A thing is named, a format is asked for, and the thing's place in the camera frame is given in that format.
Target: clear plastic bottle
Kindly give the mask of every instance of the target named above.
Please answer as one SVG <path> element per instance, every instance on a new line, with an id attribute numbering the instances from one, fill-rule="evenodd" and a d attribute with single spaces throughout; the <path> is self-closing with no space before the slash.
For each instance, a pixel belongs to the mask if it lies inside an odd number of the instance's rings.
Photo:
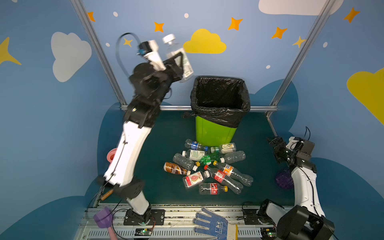
<path id="1" fill-rule="evenodd" d="M 202 157 L 206 155 L 206 152 L 188 149 L 188 151 L 183 151 L 181 155 L 191 160 L 199 161 Z"/>
<path id="2" fill-rule="evenodd" d="M 183 83 L 183 82 L 186 82 L 189 79 L 191 79 L 193 77 L 192 66 L 189 63 L 189 60 L 187 58 L 187 54 L 186 54 L 183 46 L 178 44 L 175 41 L 175 35 L 169 34 L 169 35 L 163 37 L 163 42 L 164 42 L 165 45 L 168 46 L 167 52 L 166 52 L 167 58 L 171 58 L 172 56 L 178 54 L 179 52 L 183 53 L 183 70 L 184 70 L 184 74 L 183 74 L 183 78 L 181 79 L 180 82 Z M 176 61 L 178 66 L 180 66 L 179 59 L 180 58 L 176 58 L 175 59 L 175 61 Z"/>
<path id="3" fill-rule="evenodd" d="M 244 186 L 241 183 L 228 177 L 225 173 L 223 173 L 222 171 L 220 171 L 217 168 L 210 168 L 210 167 L 208 167 L 208 165 L 206 165 L 204 167 L 204 170 L 209 172 L 209 175 L 211 178 L 213 178 L 216 181 L 218 181 L 219 183 L 229 187 L 229 189 L 231 189 L 236 194 L 240 194 L 241 190 L 244 188 Z"/>
<path id="4" fill-rule="evenodd" d="M 178 165 L 182 166 L 187 170 L 196 171 L 197 169 L 197 166 L 192 160 L 184 157 L 180 153 L 176 153 L 175 156 L 173 156 L 173 162 L 177 163 Z"/>
<path id="5" fill-rule="evenodd" d="M 245 159 L 244 151 L 231 152 L 224 155 L 224 157 L 220 158 L 220 162 L 225 162 L 228 164 L 242 161 Z"/>
<path id="6" fill-rule="evenodd" d="M 189 148 L 189 149 L 192 149 L 192 150 L 198 150 L 198 151 L 208 151 L 208 147 L 204 146 L 204 145 L 201 145 L 199 142 L 197 141 L 192 141 L 191 139 L 187 139 L 185 141 L 185 144 L 184 146 L 186 148 Z"/>
<path id="7" fill-rule="evenodd" d="M 213 161 L 219 161 L 220 156 L 218 152 L 210 153 L 209 155 L 205 155 L 198 162 L 195 162 L 196 166 L 200 165 L 210 165 Z"/>
<path id="8" fill-rule="evenodd" d="M 236 152 L 236 145 L 234 142 L 221 144 L 217 147 L 211 147 L 211 152 L 219 152 L 222 154 L 227 154 L 230 152 Z"/>
<path id="9" fill-rule="evenodd" d="M 187 176 L 189 176 L 191 174 L 190 170 L 182 168 L 179 165 L 171 163 L 171 162 L 165 162 L 163 169 L 164 169 L 164 171 L 172 173 L 172 174 L 180 174 L 180 175 L 187 175 Z"/>
<path id="10" fill-rule="evenodd" d="M 218 183 L 202 183 L 199 185 L 199 194 L 201 195 L 217 195 L 222 192 L 228 192 L 228 187 Z"/>
<path id="11" fill-rule="evenodd" d="M 183 183 L 185 188 L 191 188 L 198 186 L 200 183 L 203 183 L 207 178 L 209 178 L 208 171 L 198 171 L 189 176 L 183 177 Z"/>
<path id="12" fill-rule="evenodd" d="M 213 165 L 220 171 L 224 172 L 228 177 L 239 180 L 243 185 L 250 187 L 253 183 L 253 177 L 240 173 L 239 170 L 229 164 L 214 161 Z"/>

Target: work glove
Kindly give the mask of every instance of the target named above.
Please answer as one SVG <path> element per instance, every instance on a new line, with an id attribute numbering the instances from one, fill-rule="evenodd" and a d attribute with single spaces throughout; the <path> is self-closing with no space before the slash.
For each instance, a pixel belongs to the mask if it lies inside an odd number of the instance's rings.
<path id="1" fill-rule="evenodd" d="M 237 225 L 228 224 L 228 221 L 205 207 L 202 212 L 197 212 L 193 223 L 198 225 L 194 228 L 195 233 L 210 235 L 207 240 L 237 240 Z"/>

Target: pink handle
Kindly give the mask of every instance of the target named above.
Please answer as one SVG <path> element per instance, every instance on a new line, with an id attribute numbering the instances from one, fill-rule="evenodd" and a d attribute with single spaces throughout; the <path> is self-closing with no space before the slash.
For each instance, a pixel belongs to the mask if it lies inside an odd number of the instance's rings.
<path id="1" fill-rule="evenodd" d="M 118 240 L 118 238 L 116 237 L 115 231 L 112 229 L 112 227 L 108 228 L 108 232 L 111 240 Z"/>

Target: white cloud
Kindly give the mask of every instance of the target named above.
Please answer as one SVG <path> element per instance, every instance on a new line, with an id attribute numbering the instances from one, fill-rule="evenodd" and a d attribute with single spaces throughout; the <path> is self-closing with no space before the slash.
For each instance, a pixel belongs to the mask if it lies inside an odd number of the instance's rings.
<path id="1" fill-rule="evenodd" d="M 56 58 L 53 74 L 60 82 L 66 82 L 91 57 L 91 45 L 82 41 L 76 34 L 56 32 L 52 35 L 51 48 Z"/>
<path id="2" fill-rule="evenodd" d="M 344 0 L 336 0 L 331 14 Z M 260 0 L 259 9 L 266 14 L 319 15 L 326 0 Z"/>

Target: green trash can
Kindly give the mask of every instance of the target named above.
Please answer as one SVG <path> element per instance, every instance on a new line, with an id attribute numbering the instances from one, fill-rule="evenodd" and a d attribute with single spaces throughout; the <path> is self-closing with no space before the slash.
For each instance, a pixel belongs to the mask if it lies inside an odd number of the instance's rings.
<path id="1" fill-rule="evenodd" d="M 190 97 L 196 140 L 205 146 L 230 143 L 251 106 L 247 86 L 239 78 L 199 76 Z"/>

